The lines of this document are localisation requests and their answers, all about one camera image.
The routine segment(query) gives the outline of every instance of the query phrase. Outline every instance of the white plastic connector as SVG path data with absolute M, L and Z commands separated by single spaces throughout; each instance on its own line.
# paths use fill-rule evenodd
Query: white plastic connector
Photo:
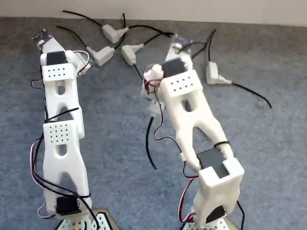
M 207 84 L 214 85 L 214 84 L 231 84 L 230 80 L 219 75 L 217 70 L 217 65 L 215 62 L 209 61 L 207 68 L 206 68 L 206 80 Z
M 121 52 L 128 65 L 133 66 L 133 64 L 136 64 L 135 53 L 138 50 L 142 49 L 143 47 L 144 44 L 139 44 L 139 45 L 125 45 L 121 48 Z
M 98 66 L 102 66 L 107 61 L 109 61 L 114 55 L 114 48 L 106 46 L 105 48 L 101 49 L 99 52 L 94 51 L 90 47 L 87 47 L 86 50 L 91 54 L 94 59 L 94 62 Z
M 129 30 L 128 27 L 120 30 L 115 30 L 109 24 L 106 24 L 102 27 L 102 32 L 107 37 L 107 39 L 113 44 L 118 42 L 120 38 Z
M 150 116 L 156 117 L 157 115 L 161 115 L 161 111 L 163 112 L 163 110 L 165 109 L 164 102 L 160 102 L 160 105 L 157 101 L 151 101 L 148 107 Z

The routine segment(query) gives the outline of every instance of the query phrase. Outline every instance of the white plastic part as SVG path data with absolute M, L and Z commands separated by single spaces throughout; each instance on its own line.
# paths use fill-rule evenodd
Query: white plastic part
M 74 120 L 52 122 L 43 125 L 45 140 L 45 156 L 43 163 L 44 178 L 55 184 L 61 182 L 64 173 L 67 173 L 81 196 L 88 196 L 88 182 L 86 168 L 80 153 L 79 138 L 76 122 Z M 66 153 L 59 151 L 60 145 L 66 145 Z M 55 212 L 58 195 L 44 190 L 46 208 L 48 213 Z M 91 207 L 91 198 L 84 199 Z M 85 206 L 80 210 L 87 213 Z
M 199 171 L 200 190 L 192 211 L 196 213 L 194 221 L 202 228 L 211 226 L 206 218 L 216 207 L 223 206 L 226 214 L 231 213 L 239 198 L 244 169 L 234 157 L 223 161 L 223 165 L 229 173 L 223 178 L 219 178 L 211 166 Z
M 59 114 L 63 107 L 67 109 L 79 108 L 70 114 L 77 124 L 79 139 L 82 139 L 84 137 L 83 115 L 79 105 L 77 73 L 74 66 L 71 63 L 43 66 L 42 73 L 48 116 L 53 117 Z M 59 86 L 65 88 L 65 92 L 61 95 L 59 95 Z
M 163 71 L 159 65 L 154 65 L 152 70 L 144 74 L 144 78 L 147 80 L 162 79 L 162 77 Z M 234 158 L 229 144 L 218 147 L 226 158 L 223 164 L 229 172 L 228 176 L 220 179 L 212 167 L 201 169 L 193 148 L 193 128 L 199 128 L 213 141 L 213 144 L 227 139 L 220 123 L 211 112 L 195 70 L 163 78 L 156 95 L 159 101 L 165 103 L 168 110 L 176 131 L 176 141 L 182 150 L 181 159 L 199 172 L 200 190 L 191 209 L 191 212 L 195 213 L 193 218 L 201 228 L 215 227 L 214 224 L 217 223 L 217 220 L 211 223 L 205 223 L 205 221 L 218 206 L 223 206 L 226 214 L 232 212 L 239 196 L 239 186 L 244 169 Z M 190 104 L 190 112 L 186 111 L 183 105 L 184 101 L 188 101 Z
M 115 30 L 112 26 L 109 24 L 106 24 L 102 27 L 102 32 L 107 37 L 107 39 L 115 44 L 120 40 L 120 38 L 129 30 L 128 27 L 120 30 Z
M 114 55 L 114 48 L 106 46 L 105 48 L 101 49 L 99 52 L 94 51 L 90 47 L 86 48 L 87 51 L 92 55 L 94 62 L 98 66 L 102 66 L 107 61 L 109 61 Z
M 160 105 L 157 101 L 151 101 L 149 105 L 150 116 L 156 117 L 157 115 L 161 115 L 161 111 L 163 112 L 165 109 L 164 102 L 160 102 Z
M 57 42 L 57 40 L 55 38 L 51 38 L 49 41 L 44 43 L 43 53 L 45 54 L 45 56 L 47 56 L 46 53 L 55 52 L 55 51 L 65 51 L 65 49 Z M 70 58 L 67 61 L 72 63 L 75 66 L 76 69 L 80 66 L 83 67 L 86 64 L 86 60 L 82 57 L 81 54 L 78 54 L 78 53 L 74 54 L 74 56 L 72 58 L 73 59 Z M 46 58 L 45 58 L 45 62 L 43 61 L 43 63 L 42 63 L 42 56 L 41 56 L 41 65 L 42 66 L 46 65 Z M 84 70 L 80 73 L 80 75 L 86 73 L 87 70 L 89 70 L 90 67 L 91 67 L 91 65 L 87 64 L 86 67 L 84 68 Z
M 111 230 L 111 226 L 109 225 L 109 222 L 106 218 L 105 213 L 98 213 L 96 215 L 96 218 L 98 220 L 99 226 L 100 226 L 100 230 Z M 60 226 L 55 229 L 55 230 L 79 230 L 79 228 L 81 230 L 96 230 L 96 222 L 95 221 L 90 221 L 90 219 L 87 217 L 86 219 L 86 226 L 87 228 L 85 229 L 85 224 L 84 221 L 71 221 L 69 219 L 63 220 L 63 222 L 60 224 Z
M 219 219 L 216 225 L 208 228 L 200 228 L 195 222 L 186 223 L 182 230 L 230 230 L 225 220 Z
M 133 66 L 133 64 L 136 64 L 135 53 L 143 47 L 144 44 L 122 46 L 121 52 L 128 65 Z
M 217 65 L 215 62 L 209 61 L 206 68 L 206 80 L 207 84 L 231 84 L 230 80 L 225 79 L 218 73 Z
M 190 70 L 164 78 L 158 91 L 165 102 L 176 130 L 176 141 L 185 155 L 187 163 L 190 167 L 199 171 L 201 166 L 193 148 L 193 128 L 198 127 L 214 143 L 227 139 L 220 123 L 211 112 L 196 71 Z M 191 112 L 185 110 L 182 104 L 184 100 L 187 100 L 191 105 Z M 233 157 L 229 145 L 221 145 L 220 149 L 227 158 Z

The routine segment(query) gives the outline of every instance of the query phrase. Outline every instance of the perforated plate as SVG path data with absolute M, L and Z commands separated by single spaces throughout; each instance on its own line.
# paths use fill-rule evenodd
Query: perforated plate
M 195 70 L 165 78 L 161 82 L 161 87 L 170 97 L 178 97 L 194 90 L 202 90 L 201 81 Z
M 76 71 L 71 63 L 43 66 L 42 71 L 44 82 L 76 78 Z
M 201 229 L 198 227 L 194 222 L 193 223 L 186 223 L 185 226 L 181 230 L 230 230 L 229 227 L 227 226 L 226 222 L 224 219 L 220 219 L 216 226 L 211 227 L 211 228 L 204 228 Z
M 73 120 L 44 124 L 45 141 L 49 141 L 52 145 L 67 144 L 75 133 L 73 125 Z
M 96 215 L 96 217 L 97 217 L 97 220 L 99 222 L 99 226 L 100 226 L 99 229 L 100 230 L 112 230 L 110 222 L 109 222 L 105 213 L 100 212 Z M 55 230 L 71 230 L 71 229 L 69 229 L 70 222 L 71 221 L 68 220 L 68 219 L 61 221 L 60 225 L 58 225 L 55 228 Z M 96 223 L 95 223 L 95 221 L 93 221 L 90 228 L 87 228 L 85 230 L 96 230 L 96 229 L 97 229 Z

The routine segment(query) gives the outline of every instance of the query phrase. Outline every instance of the white 3d printed bracket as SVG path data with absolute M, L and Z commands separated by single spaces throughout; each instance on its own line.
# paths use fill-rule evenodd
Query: white 3d printed bracket
M 82 108 L 79 105 L 76 71 L 71 63 L 50 65 L 42 67 L 43 81 L 46 92 L 48 116 L 53 117 L 60 113 L 63 107 L 72 111 L 71 116 L 76 122 L 79 139 L 84 137 Z M 63 94 L 59 94 L 59 86 L 65 88 Z
M 81 196 L 88 196 L 86 168 L 79 149 L 79 138 L 74 120 L 44 124 L 45 156 L 43 163 L 44 178 L 59 184 L 62 175 L 67 173 Z M 66 153 L 60 153 L 59 146 L 66 145 Z M 48 213 L 55 213 L 58 195 L 44 190 Z M 91 198 L 84 199 L 89 206 Z
M 233 211 L 239 197 L 239 186 L 244 169 L 234 158 L 229 144 L 221 144 L 218 147 L 225 157 L 223 165 L 229 175 L 219 178 L 212 166 L 201 168 L 193 148 L 193 128 L 198 127 L 213 141 L 213 144 L 226 141 L 225 133 L 211 112 L 195 70 L 188 69 L 183 73 L 166 78 L 163 76 L 161 66 L 154 65 L 152 70 L 144 74 L 144 79 L 147 81 L 161 80 L 156 95 L 160 102 L 165 103 L 176 131 L 176 141 L 182 151 L 181 157 L 190 167 L 199 172 L 200 190 L 195 196 L 191 209 L 191 212 L 195 213 L 194 221 L 200 228 L 214 228 L 219 219 L 206 223 L 207 217 L 219 206 L 224 208 L 225 215 Z M 148 87 L 150 92 L 154 90 L 153 86 Z M 189 112 L 184 107 L 183 102 L 185 101 L 190 104 L 191 111 Z

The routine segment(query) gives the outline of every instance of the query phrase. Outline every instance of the white wire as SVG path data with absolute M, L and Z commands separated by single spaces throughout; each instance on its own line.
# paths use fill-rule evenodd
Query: white wire
M 39 213 L 39 211 L 45 206 L 45 204 L 46 204 L 46 201 L 44 201 L 43 205 L 42 205 L 41 207 L 38 208 L 38 210 L 37 210 L 37 215 L 38 215 L 40 218 L 49 218 L 49 217 L 54 216 L 54 215 L 42 216 L 42 215 Z
M 86 54 L 86 55 L 87 55 L 87 60 L 86 60 L 86 62 L 85 62 L 85 65 L 82 66 L 82 68 L 80 68 L 80 69 L 77 70 L 77 73 L 80 74 L 79 71 L 80 71 L 81 69 L 84 69 L 84 68 L 89 64 L 89 62 L 90 62 L 90 55 L 89 55 L 88 52 L 86 52 L 86 51 L 84 51 L 84 50 L 74 50 L 73 52 L 74 52 L 74 53 L 82 53 L 82 54 Z

